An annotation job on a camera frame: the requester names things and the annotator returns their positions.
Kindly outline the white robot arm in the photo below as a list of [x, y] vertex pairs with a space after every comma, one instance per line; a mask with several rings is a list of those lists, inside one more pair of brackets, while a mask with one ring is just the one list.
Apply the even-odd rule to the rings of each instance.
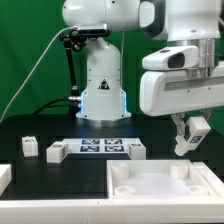
[[139, 107], [163, 116], [224, 106], [224, 62], [217, 44], [224, 0], [65, 0], [78, 35], [139, 29], [162, 49], [143, 49]]

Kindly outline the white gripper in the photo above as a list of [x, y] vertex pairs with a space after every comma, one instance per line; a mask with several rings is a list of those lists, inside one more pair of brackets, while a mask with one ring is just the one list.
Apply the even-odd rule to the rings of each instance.
[[224, 63], [210, 77], [188, 79], [185, 70], [148, 71], [140, 82], [140, 108], [149, 116], [172, 114], [179, 136], [185, 135], [184, 114], [202, 109], [205, 119], [212, 107], [224, 105]]

